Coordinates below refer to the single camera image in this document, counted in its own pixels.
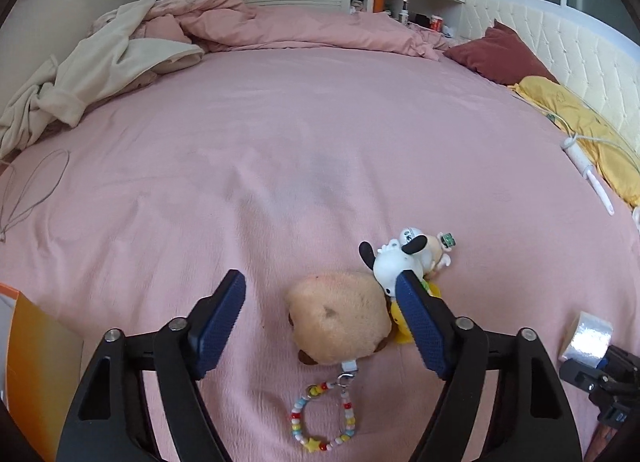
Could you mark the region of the clear tape roll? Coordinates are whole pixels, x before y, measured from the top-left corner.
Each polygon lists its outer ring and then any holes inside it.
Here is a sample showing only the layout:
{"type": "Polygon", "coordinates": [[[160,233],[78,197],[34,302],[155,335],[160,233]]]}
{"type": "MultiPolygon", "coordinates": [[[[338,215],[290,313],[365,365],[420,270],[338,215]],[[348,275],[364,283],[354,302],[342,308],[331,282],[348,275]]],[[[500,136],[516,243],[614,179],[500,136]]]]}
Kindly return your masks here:
{"type": "Polygon", "coordinates": [[[575,360],[596,368],[605,357],[613,335],[612,323],[580,312],[565,333],[559,351],[559,360],[575,360]]]}

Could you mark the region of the orange gradient paper box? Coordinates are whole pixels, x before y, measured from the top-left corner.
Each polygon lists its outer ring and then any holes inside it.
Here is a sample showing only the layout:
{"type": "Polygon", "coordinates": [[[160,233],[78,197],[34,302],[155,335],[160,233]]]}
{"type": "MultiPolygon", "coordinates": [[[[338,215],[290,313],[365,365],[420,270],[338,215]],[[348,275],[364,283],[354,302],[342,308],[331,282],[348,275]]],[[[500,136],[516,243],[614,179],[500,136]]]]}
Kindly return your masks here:
{"type": "Polygon", "coordinates": [[[80,378],[82,339],[1,287],[1,403],[30,452],[53,461],[80,378]]]}

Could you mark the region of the white dog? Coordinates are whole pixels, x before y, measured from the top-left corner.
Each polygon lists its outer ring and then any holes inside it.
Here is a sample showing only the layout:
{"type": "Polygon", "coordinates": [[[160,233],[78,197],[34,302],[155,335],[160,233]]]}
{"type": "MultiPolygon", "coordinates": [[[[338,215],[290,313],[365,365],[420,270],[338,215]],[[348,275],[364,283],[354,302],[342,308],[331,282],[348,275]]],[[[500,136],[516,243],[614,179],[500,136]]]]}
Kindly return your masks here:
{"type": "Polygon", "coordinates": [[[431,261],[426,236],[420,229],[410,227],[402,230],[398,238],[389,240],[379,248],[374,248],[368,241],[362,241],[358,246],[360,258],[387,298],[394,325],[393,340],[398,344],[413,342],[407,318],[400,308],[400,282],[407,277],[413,278],[429,296],[442,296],[439,287],[425,277],[425,268],[431,261]]]}

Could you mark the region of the pink bed sheet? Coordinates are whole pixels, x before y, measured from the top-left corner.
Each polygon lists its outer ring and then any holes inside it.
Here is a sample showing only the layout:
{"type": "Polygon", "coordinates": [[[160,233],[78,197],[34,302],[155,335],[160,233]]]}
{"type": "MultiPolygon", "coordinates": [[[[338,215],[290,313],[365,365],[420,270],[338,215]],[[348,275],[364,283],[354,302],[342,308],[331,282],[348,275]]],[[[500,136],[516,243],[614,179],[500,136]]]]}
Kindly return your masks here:
{"type": "Polygon", "coordinates": [[[298,362],[284,296],[363,270],[362,241],[456,240],[437,285],[488,331],[536,330],[550,355],[580,312],[639,348],[639,235],[605,211],[563,134],[448,59],[253,50],[113,99],[25,150],[1,179],[27,217],[1,279],[82,336],[159,329],[236,269],[246,301],[201,386],[230,456],[303,461],[288,410],[331,367],[298,362]]]}

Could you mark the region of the brown capybara plush keychain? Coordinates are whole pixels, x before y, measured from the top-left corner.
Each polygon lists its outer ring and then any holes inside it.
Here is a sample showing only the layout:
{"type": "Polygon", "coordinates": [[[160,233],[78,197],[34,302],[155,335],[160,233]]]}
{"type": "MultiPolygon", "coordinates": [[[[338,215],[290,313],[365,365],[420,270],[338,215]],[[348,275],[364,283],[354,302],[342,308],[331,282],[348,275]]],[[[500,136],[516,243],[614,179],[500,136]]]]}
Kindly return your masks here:
{"type": "Polygon", "coordinates": [[[369,357],[392,336],[387,300],[372,274],[313,274],[291,286],[285,301],[297,357],[306,366],[369,357]]]}

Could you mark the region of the red can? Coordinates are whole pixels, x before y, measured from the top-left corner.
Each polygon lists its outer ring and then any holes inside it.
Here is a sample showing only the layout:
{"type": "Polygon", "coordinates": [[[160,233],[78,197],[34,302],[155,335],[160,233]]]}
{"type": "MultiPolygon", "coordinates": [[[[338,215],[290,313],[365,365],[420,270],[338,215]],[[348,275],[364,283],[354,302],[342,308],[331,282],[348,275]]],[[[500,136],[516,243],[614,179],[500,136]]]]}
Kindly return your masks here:
{"type": "Polygon", "coordinates": [[[442,32],[442,25],[444,24],[444,20],[442,17],[435,16],[434,14],[430,18],[430,29],[435,32],[442,32]]]}

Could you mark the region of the small white figure keychain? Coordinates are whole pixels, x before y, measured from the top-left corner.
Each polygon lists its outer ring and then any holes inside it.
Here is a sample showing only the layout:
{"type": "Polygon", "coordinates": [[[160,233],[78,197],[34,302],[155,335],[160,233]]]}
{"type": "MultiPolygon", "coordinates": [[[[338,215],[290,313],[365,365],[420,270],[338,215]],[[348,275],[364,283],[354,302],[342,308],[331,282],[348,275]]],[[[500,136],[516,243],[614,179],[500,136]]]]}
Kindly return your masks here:
{"type": "Polygon", "coordinates": [[[454,235],[450,232],[440,232],[436,236],[427,237],[427,247],[431,252],[431,261],[425,268],[425,277],[433,278],[439,271],[451,265],[450,253],[457,245],[454,235]]]}

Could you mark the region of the pink duvet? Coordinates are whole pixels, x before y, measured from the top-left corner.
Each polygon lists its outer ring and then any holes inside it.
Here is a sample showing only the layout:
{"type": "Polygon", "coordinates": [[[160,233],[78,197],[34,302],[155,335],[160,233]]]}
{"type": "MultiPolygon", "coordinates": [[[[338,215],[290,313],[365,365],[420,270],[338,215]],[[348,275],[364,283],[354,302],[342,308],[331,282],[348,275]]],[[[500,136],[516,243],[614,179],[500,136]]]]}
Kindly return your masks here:
{"type": "Polygon", "coordinates": [[[244,0],[159,0],[134,35],[199,44],[206,52],[334,47],[435,61],[450,47],[439,33],[404,26],[387,14],[250,6],[244,0]]]}

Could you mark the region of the white tufted headboard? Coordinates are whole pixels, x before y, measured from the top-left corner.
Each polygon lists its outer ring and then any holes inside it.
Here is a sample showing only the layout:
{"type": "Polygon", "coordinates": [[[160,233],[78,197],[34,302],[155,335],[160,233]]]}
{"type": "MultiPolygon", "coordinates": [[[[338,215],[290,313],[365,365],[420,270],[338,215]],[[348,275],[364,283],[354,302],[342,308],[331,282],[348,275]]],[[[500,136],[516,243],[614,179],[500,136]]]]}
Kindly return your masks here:
{"type": "Polygon", "coordinates": [[[476,40],[496,21],[514,29],[563,86],[639,148],[637,46],[614,43],[556,9],[515,0],[466,0],[458,34],[476,40]]]}

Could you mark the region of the yellow pillow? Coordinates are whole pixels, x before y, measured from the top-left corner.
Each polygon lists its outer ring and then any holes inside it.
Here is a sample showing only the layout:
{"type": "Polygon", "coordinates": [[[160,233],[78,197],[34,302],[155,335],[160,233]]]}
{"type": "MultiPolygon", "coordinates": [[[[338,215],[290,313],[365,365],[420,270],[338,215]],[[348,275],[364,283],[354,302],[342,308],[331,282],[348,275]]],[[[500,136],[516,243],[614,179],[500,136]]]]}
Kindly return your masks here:
{"type": "Polygon", "coordinates": [[[559,130],[577,137],[598,173],[631,208],[639,206],[639,156],[614,128],[564,86],[528,76],[511,92],[535,107],[559,130]]]}

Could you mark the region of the dark red pillow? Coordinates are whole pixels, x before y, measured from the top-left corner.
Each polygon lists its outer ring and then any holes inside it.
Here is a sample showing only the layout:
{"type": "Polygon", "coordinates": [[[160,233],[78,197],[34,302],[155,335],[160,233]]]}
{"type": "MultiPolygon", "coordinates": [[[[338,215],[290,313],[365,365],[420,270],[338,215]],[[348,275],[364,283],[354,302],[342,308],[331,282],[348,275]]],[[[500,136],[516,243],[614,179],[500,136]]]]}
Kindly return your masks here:
{"type": "Polygon", "coordinates": [[[528,76],[558,80],[510,26],[494,21],[483,37],[444,52],[444,56],[494,83],[511,86],[528,76]]]}

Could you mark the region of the beige clothing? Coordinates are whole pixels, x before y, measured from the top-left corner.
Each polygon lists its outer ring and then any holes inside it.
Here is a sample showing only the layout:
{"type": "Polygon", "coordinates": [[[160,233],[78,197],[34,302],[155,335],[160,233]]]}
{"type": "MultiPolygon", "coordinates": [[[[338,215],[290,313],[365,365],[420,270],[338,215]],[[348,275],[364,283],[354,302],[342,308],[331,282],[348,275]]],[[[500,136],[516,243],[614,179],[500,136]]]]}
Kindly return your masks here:
{"type": "Polygon", "coordinates": [[[119,7],[111,21],[81,40],[64,61],[51,57],[35,70],[1,113],[4,158],[34,144],[56,121],[77,126],[89,106],[145,74],[163,75],[202,60],[198,45],[134,37],[153,5],[154,0],[137,0],[119,7]]]}

